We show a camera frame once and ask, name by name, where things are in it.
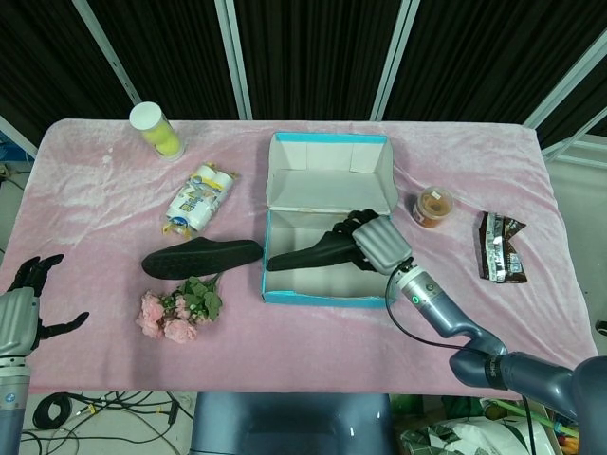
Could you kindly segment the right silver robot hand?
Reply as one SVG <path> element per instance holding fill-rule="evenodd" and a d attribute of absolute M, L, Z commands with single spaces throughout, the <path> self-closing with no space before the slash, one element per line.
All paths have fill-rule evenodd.
<path fill-rule="evenodd" d="M 353 210 L 333 231 L 352 239 L 362 260 L 384 276 L 413 259 L 413 250 L 391 218 L 372 209 Z"/>

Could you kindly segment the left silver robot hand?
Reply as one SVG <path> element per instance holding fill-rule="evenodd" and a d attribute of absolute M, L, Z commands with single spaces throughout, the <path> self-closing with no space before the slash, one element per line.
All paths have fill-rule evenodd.
<path fill-rule="evenodd" d="M 40 298 L 49 270 L 64 254 L 41 259 L 33 257 L 21 264 L 8 290 L 0 295 L 0 358 L 29 356 L 41 340 L 68 334 L 88 319 L 83 312 L 73 320 L 44 326 L 40 316 Z"/>

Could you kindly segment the black shoe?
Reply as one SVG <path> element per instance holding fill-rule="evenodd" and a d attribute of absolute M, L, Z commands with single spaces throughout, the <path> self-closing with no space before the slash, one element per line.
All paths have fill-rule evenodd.
<path fill-rule="evenodd" d="M 358 248 L 346 234 L 327 231 L 313 246 L 280 254 L 267 261 L 267 271 L 325 267 L 351 262 Z"/>
<path fill-rule="evenodd" d="M 263 255 L 263 248 L 253 240 L 217 242 L 197 237 L 149 254 L 141 262 L 141 267 L 156 279 L 185 280 L 251 264 Z"/>

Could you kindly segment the teal cardboard shoe box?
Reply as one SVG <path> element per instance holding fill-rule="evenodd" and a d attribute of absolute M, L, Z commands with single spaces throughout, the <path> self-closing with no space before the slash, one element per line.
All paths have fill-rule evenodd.
<path fill-rule="evenodd" d="M 267 264 L 312 247 L 353 210 L 389 215 L 398 202 L 394 152 L 384 135 L 277 132 L 269 145 Z M 264 270 L 267 303 L 377 309 L 387 279 L 355 264 Z"/>

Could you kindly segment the clear jar of rubber bands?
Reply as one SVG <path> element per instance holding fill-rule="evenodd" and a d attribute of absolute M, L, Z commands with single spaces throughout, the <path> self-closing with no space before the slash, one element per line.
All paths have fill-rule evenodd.
<path fill-rule="evenodd" d="M 432 186 L 418 194 L 412 217 L 424 228 L 435 228 L 451 214 L 452 208 L 451 193 L 442 187 Z"/>

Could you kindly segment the pink velvet tablecloth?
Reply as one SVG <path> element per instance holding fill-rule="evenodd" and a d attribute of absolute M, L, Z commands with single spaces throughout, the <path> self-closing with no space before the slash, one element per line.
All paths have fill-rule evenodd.
<path fill-rule="evenodd" d="M 0 264 L 0 292 L 25 260 L 64 254 L 48 274 L 42 317 L 48 325 L 81 312 L 89 317 L 29 356 L 32 392 L 466 392 L 451 372 L 450 352 L 406 336 L 383 308 L 265 303 L 259 264 L 223 275 L 219 319 L 192 342 L 152 339 L 135 324 L 141 294 L 165 288 L 142 271 L 141 260 L 171 242 L 161 231 L 164 212 L 200 164 L 238 174 L 209 237 L 263 238 L 267 155 L 277 131 L 387 136 L 400 197 L 439 185 L 456 199 L 453 214 L 434 229 L 396 208 L 395 223 L 417 263 L 509 350 L 569 368 L 596 354 L 533 130 L 491 123 L 236 120 L 181 120 L 175 128 L 187 150 L 174 162 L 159 159 L 125 120 L 66 118 L 46 130 Z M 526 224 L 511 241 L 526 283 L 480 278 L 476 246 L 484 211 Z"/>

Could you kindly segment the brown snack packet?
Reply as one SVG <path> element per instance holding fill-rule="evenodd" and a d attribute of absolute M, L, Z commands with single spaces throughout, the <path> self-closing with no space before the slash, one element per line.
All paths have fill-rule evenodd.
<path fill-rule="evenodd" d="M 496 284 L 527 282 L 521 257 L 511 243 L 525 227 L 503 214 L 483 212 L 476 246 L 481 279 Z"/>

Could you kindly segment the pink artificial rose bouquet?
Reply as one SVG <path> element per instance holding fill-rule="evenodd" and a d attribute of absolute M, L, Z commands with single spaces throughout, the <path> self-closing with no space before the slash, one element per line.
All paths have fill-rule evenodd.
<path fill-rule="evenodd" d="M 219 295 L 220 274 L 207 279 L 189 277 L 169 294 L 146 291 L 140 298 L 135 324 L 153 339 L 166 338 L 185 344 L 198 330 L 218 320 L 223 308 Z"/>

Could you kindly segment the pack of white rolls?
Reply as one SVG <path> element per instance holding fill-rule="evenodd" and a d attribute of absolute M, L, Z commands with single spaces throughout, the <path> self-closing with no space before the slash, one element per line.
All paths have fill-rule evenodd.
<path fill-rule="evenodd" d="M 213 163 L 199 166 L 167 208 L 162 233 L 173 232 L 190 239 L 202 232 L 230 195 L 237 176 Z"/>

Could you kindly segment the blue-grey robot torso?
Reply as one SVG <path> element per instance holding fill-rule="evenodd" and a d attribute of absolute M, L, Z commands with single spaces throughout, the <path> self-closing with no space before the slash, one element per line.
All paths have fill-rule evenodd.
<path fill-rule="evenodd" d="M 201 392 L 188 455 L 398 455 L 389 396 Z"/>

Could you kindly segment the black curtain backdrop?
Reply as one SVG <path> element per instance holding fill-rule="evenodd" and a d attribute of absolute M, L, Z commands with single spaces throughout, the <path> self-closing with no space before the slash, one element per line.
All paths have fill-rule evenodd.
<path fill-rule="evenodd" d="M 367 120 L 406 0 L 232 0 L 256 120 Z M 236 119 L 214 0 L 86 0 L 139 96 Z M 602 33 L 607 0 L 420 0 L 387 120 L 523 123 Z M 132 101 L 72 0 L 0 0 L 0 116 L 31 143 Z"/>

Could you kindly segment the white green patterned bag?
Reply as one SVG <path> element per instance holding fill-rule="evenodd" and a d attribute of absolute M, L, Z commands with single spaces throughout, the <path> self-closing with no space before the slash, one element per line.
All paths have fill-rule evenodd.
<path fill-rule="evenodd" d="M 403 430 L 399 439 L 409 455 L 557 455 L 542 426 L 532 429 L 535 451 L 522 417 L 453 419 Z"/>

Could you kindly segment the green plastic stick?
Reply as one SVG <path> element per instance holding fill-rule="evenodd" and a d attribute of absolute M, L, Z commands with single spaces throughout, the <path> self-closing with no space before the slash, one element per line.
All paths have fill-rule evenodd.
<path fill-rule="evenodd" d="M 496 405 L 502 409 L 513 412 L 517 415 L 526 417 L 526 411 L 524 408 L 518 407 L 516 405 L 510 404 L 506 401 L 499 399 L 487 398 L 487 401 L 490 404 Z M 563 435 L 566 437 L 579 438 L 579 432 L 575 429 L 564 426 L 559 422 L 554 422 L 550 420 L 548 417 L 539 414 L 538 412 L 531 411 L 530 418 L 534 421 L 541 423 L 546 428 L 551 428 L 555 433 L 559 435 Z"/>

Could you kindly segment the clear tennis ball tube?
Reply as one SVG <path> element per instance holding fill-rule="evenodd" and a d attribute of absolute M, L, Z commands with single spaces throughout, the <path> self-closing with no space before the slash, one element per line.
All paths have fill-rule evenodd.
<path fill-rule="evenodd" d="M 136 104 L 129 114 L 129 123 L 160 158 L 174 161 L 183 155 L 184 143 L 158 104 L 151 101 Z"/>

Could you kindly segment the white frame post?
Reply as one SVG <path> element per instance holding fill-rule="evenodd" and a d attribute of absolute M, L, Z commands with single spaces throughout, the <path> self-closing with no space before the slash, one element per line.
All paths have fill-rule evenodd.
<path fill-rule="evenodd" d="M 401 0 L 391 41 L 379 79 L 370 121 L 382 121 L 395 84 L 421 0 Z"/>
<path fill-rule="evenodd" d="M 109 38 L 107 37 L 101 23 L 99 22 L 96 14 L 91 9 L 87 0 L 71 0 L 72 5 L 80 15 L 86 28 L 88 29 L 93 40 L 97 44 L 103 57 L 108 62 L 115 76 L 117 77 L 120 86 L 126 93 L 129 100 L 133 105 L 141 102 L 141 96 L 131 81 L 131 78 L 127 74 L 120 57 L 112 46 Z"/>
<path fill-rule="evenodd" d="M 523 126 L 529 129 L 537 129 L 606 56 L 607 27 L 526 118 Z"/>
<path fill-rule="evenodd" d="M 214 4 L 238 117 L 241 120 L 253 120 L 234 0 L 214 0 Z"/>

